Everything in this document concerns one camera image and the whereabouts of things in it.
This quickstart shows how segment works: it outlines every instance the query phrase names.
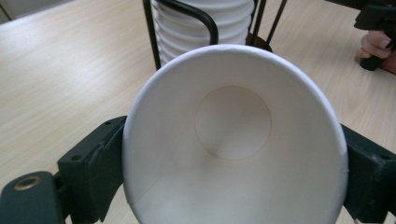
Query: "black metal frame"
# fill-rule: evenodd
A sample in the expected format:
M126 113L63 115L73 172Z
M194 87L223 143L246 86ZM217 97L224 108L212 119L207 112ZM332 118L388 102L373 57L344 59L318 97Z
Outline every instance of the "black metal frame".
M104 220L123 183L122 132L126 117L109 120L58 161L59 172L35 172L8 183L0 198L1 223L73 223ZM364 223L396 215L396 155L342 125L349 175L344 206Z
M250 46L254 46L254 47L272 51L272 49L270 48L270 41L272 39L272 36L275 33L277 24L279 22L280 16L282 15L283 9L285 8L287 0L282 0L279 10L276 13L276 18L274 20L274 23L271 27L271 31L270 31L266 41L263 41L262 39L260 39L258 37L258 33L259 33L261 22L262 22L262 15L263 15L265 5L266 5L266 0L261 0L261 1L252 0L252 1L254 2L254 9L253 9L253 12L251 13L252 20L248 27L249 31L250 31L250 28L252 27L253 23L254 23L254 27L253 27L252 33L249 34L249 36L247 38L246 44L250 45ZM178 2L177 0L156 0L156 2L162 4L163 6L172 8L173 10L183 13L187 16L194 17L198 21L202 22L206 26L206 28L210 34L210 40L209 40L208 45L216 45L219 43L219 31L218 31L218 27L217 27L216 23L213 21L213 19L209 15L207 15L201 9L189 6L182 2ZM150 44L151 44L152 53L153 53L153 57L154 57L155 67L158 70L161 68L161 60L160 60L160 52L158 49L155 28L154 28L154 19L152 17L151 1L143 0L143 6L145 9L146 22L148 25L148 34L149 34L149 38L150 38Z

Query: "wooden table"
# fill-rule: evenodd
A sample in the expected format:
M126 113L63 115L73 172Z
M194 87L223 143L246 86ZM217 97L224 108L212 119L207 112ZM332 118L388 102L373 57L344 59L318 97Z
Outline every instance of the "wooden table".
M279 0L268 1L266 38ZM396 76L354 61L358 10L289 1L271 46L323 89L347 127L396 152ZM155 72L141 1L76 0L0 25L0 188L126 115ZM120 188L105 223L137 223ZM353 223L345 210L337 224Z

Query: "black object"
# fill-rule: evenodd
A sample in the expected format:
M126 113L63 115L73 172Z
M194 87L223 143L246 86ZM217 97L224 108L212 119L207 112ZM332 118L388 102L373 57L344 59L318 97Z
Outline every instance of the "black object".
M23 175L0 198L0 223L74 223L104 220L123 182L122 132L126 117L109 120L59 161L59 173ZM396 155L343 125L349 177L344 206L361 222L381 223L396 215Z
M387 45L387 49L394 50L396 47L396 1L395 0L327 0L346 7L361 10L356 18L355 27L362 30L384 31L392 40ZM368 59L361 59L361 67L374 71L384 59L372 56Z
M109 120L58 161L59 173L36 172L8 183L0 198L2 224L104 220L123 183L121 144L126 117Z
M362 30L385 31L385 34L392 40L387 45L387 49L394 48L396 42L396 7L393 5L367 5L356 18L355 27ZM368 59L361 59L361 67L374 71L384 59L372 56Z
M349 177L344 207L363 223L383 223L396 215L396 155L343 126Z

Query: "black plastic part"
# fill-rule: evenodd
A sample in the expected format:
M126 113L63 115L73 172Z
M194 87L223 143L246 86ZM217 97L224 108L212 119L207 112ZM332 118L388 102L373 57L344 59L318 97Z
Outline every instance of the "black plastic part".
M348 149L349 177L344 206L363 223L383 223L396 215L396 155L343 126Z
M109 120L63 155L59 175L71 191L74 223L105 219L111 201L123 183L121 145L126 117Z
M0 198L0 223L64 223L55 186L48 172L23 175L8 183Z
M326 0L344 7L352 7L361 10L365 5L367 0Z
M381 59L376 56L371 56L370 58L367 59L361 59L359 65L368 71L374 71L379 66L381 66L381 63L384 62L384 60L385 59Z

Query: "black metal rod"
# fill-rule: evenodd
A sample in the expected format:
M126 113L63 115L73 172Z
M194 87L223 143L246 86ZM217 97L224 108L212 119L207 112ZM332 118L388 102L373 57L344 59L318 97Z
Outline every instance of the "black metal rod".
M282 0L282 2L280 3L279 10L276 13L276 17L275 17L274 23L271 27L271 31L270 31L270 33L267 37L267 40L265 42L265 45L264 45L265 49L268 49L268 47L270 46L271 39L274 35L275 29L276 29L277 24L279 23L279 20L280 20L280 16L282 15L283 9L285 8L285 5L287 2L288 2L287 0Z
M189 6L176 0L157 0L157 2L162 3L177 12L194 17L195 19L203 23L209 31L209 45L217 45L219 43L218 26L216 25L215 21L213 21L213 19L201 9Z
M248 30L250 31L250 28L251 28L251 24L253 23L253 20L254 20L254 15L256 14L256 9L257 9L257 2L258 2L259 0L253 0L253 2L254 2L254 8L253 8L253 11L251 12L251 14L250 14L250 16L251 16L251 21L250 21L250 25L248 26Z
M264 9L265 9L266 3L267 3L266 0L261 0L260 1L259 10L257 12L257 17L256 17L256 22L254 23L254 29L253 29L251 43L250 43L251 46L255 46L256 45L257 36L258 36L258 33L259 33L260 24L262 23L262 15L264 13Z
M158 70L161 68L160 52L158 51L158 43L157 37L155 35L154 20L152 19L150 0L143 0L143 7L145 9L149 40L151 43L152 54L154 56L155 67Z

